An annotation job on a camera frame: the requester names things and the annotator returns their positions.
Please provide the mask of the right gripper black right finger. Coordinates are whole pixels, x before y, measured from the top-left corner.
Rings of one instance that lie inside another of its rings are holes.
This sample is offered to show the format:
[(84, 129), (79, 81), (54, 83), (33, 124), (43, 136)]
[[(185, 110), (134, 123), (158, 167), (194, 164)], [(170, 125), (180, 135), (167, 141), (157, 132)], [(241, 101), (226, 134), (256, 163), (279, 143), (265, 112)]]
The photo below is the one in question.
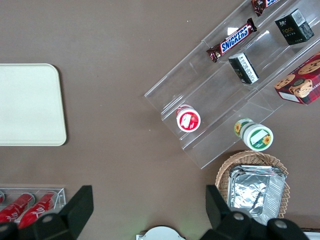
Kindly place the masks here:
[(301, 228), (288, 219), (272, 218), (267, 225), (240, 211), (232, 211), (215, 185), (205, 189), (205, 208), (211, 224), (203, 240), (307, 240)]

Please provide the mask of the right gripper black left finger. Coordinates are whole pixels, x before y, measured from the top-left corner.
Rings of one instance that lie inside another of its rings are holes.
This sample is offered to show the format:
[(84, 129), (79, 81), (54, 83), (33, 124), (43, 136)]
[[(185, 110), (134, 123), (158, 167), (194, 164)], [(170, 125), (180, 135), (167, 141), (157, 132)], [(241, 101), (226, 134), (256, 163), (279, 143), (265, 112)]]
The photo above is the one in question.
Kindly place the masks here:
[(93, 187), (83, 185), (58, 212), (41, 216), (19, 229), (14, 222), (0, 224), (2, 240), (76, 240), (94, 211)]

